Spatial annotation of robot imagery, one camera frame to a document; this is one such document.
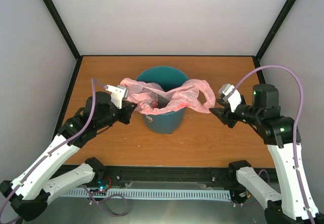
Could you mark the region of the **pink plastic trash bag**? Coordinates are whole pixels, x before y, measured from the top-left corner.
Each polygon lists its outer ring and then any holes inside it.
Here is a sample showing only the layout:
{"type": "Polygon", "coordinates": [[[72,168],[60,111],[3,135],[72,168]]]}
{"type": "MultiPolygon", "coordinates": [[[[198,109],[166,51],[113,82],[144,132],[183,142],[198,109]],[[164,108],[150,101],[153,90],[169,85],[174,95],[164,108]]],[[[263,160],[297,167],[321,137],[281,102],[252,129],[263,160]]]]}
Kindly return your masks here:
{"type": "Polygon", "coordinates": [[[128,88],[126,100],[137,104],[136,111],[144,115],[162,115],[186,107],[209,114],[216,103],[215,94],[205,80],[190,79],[170,91],[164,91],[157,83],[129,78],[123,79],[120,84],[128,88]]]}

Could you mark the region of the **teal plastic trash bin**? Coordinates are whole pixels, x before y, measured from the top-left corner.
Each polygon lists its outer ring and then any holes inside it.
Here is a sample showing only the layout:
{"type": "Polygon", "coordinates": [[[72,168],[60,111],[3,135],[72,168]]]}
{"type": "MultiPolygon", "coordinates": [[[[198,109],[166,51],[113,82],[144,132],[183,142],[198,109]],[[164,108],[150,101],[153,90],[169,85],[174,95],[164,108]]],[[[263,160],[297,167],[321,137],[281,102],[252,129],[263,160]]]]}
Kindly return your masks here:
{"type": "MultiPolygon", "coordinates": [[[[157,66],[142,72],[137,80],[146,83],[156,83],[162,87],[164,91],[170,91],[182,86],[187,80],[188,76],[182,71],[169,67],[157,66]]],[[[153,132],[159,134],[172,134],[182,123],[186,109],[172,111],[162,115],[149,115],[153,118],[153,123],[149,123],[146,115],[143,115],[143,120],[146,126],[153,132]]]]}

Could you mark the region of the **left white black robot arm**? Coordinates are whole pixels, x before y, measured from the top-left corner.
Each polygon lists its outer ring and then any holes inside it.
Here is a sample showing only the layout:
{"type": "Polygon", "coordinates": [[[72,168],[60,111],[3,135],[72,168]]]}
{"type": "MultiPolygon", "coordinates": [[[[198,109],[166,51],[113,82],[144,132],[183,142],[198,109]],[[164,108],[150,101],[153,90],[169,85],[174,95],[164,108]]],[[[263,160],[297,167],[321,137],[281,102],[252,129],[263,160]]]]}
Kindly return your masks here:
{"type": "Polygon", "coordinates": [[[56,198],[85,183],[101,184],[105,166],[95,157],[60,176],[53,174],[86,143],[115,122],[129,124],[136,104],[121,101],[115,106],[110,94],[96,92],[73,117],[66,120],[48,148],[20,176],[1,183],[1,193],[25,221],[39,217],[56,198]]]}

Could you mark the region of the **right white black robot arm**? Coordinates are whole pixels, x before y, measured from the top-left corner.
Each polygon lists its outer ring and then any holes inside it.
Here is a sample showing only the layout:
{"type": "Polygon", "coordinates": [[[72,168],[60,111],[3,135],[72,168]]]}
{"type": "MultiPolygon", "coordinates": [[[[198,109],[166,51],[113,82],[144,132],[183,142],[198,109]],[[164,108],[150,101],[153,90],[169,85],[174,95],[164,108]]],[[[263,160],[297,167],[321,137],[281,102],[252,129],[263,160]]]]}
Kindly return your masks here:
{"type": "Polygon", "coordinates": [[[267,184],[246,161],[229,164],[230,181],[244,186],[264,209],[267,223],[323,223],[310,194],[301,158],[301,145],[293,153],[294,119],[280,114],[279,92],[269,84],[253,86],[252,105],[234,88],[225,84],[219,90],[219,108],[212,108],[224,125],[248,124],[263,139],[275,164],[280,192],[267,184]]]}

